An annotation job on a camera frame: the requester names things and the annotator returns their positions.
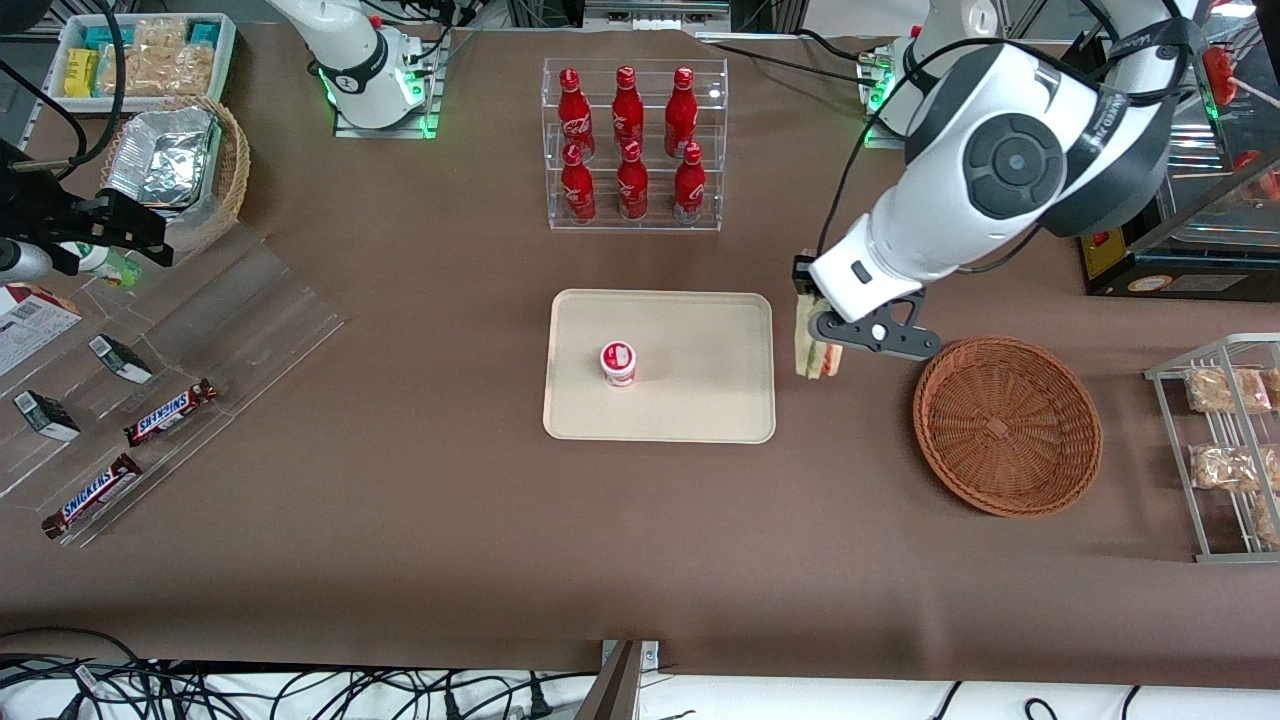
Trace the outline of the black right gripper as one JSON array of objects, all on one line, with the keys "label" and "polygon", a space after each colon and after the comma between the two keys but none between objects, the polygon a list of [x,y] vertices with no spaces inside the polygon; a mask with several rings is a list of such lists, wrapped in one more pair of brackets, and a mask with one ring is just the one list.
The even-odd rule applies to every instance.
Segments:
[{"label": "black right gripper", "polygon": [[[4,241],[32,245],[49,254],[52,263],[79,263],[64,234],[77,228],[76,206],[81,201],[59,184],[51,190],[4,184],[1,191],[1,236]],[[79,202],[79,214],[88,222],[88,242],[101,246],[131,247],[151,263],[169,268],[174,249],[165,243],[166,222],[150,208],[119,190],[100,190],[93,199]]]}]

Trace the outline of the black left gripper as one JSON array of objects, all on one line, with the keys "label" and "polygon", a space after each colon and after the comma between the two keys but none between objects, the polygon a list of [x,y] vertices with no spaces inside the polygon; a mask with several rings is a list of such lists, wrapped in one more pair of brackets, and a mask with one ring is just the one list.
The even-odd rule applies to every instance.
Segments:
[{"label": "black left gripper", "polygon": [[[794,256],[794,288],[797,296],[817,296],[817,283],[812,277],[814,261],[812,255]],[[941,352],[943,341],[933,331],[919,325],[925,297],[927,290],[916,290],[855,322],[844,319],[836,310],[819,311],[808,322],[808,331],[813,340],[824,345],[927,363]],[[883,340],[878,340],[873,331],[879,323],[886,328]]]}]

